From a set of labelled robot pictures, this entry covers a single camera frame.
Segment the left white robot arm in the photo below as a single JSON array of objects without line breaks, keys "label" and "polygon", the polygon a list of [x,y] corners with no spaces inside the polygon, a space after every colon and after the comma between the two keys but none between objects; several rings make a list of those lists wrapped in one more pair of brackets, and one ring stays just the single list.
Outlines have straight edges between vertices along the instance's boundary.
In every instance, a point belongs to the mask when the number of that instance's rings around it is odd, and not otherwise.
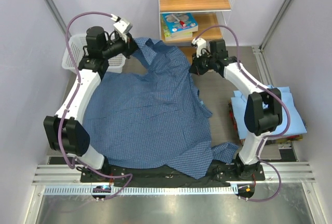
[{"label": "left white robot arm", "polygon": [[110,177],[108,160],[92,147],[90,136],[82,122],[88,103],[107,72],[108,60],[118,55],[129,58],[138,49],[129,33],[131,27],[116,23],[111,34],[100,26],[87,30],[76,85],[71,88],[55,115],[44,119],[50,148],[93,168],[92,175],[100,182],[107,181]]}]

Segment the dark blue checkered shirt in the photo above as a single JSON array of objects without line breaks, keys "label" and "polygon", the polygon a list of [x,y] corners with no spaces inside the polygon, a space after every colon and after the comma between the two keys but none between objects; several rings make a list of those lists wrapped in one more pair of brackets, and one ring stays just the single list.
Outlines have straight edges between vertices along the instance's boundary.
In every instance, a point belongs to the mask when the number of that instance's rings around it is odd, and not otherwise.
[{"label": "dark blue checkered shirt", "polygon": [[134,57],[146,73],[104,75],[84,114],[91,146],[112,165],[166,165],[195,179],[213,160],[231,163],[238,147],[212,145],[212,113],[199,97],[186,56],[161,40],[135,41]]}]

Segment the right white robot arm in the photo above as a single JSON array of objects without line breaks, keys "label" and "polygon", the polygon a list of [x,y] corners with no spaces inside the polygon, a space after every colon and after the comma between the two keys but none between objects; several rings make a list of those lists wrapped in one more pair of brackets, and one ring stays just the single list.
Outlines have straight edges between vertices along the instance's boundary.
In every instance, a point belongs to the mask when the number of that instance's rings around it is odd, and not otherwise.
[{"label": "right white robot arm", "polygon": [[236,156],[234,173],[238,179],[250,180],[258,170],[261,150],[268,136],[282,123],[281,92],[264,86],[236,57],[230,57],[223,39],[195,38],[191,45],[196,50],[192,54],[190,73],[203,75],[213,70],[231,82],[246,99],[247,136]]}]

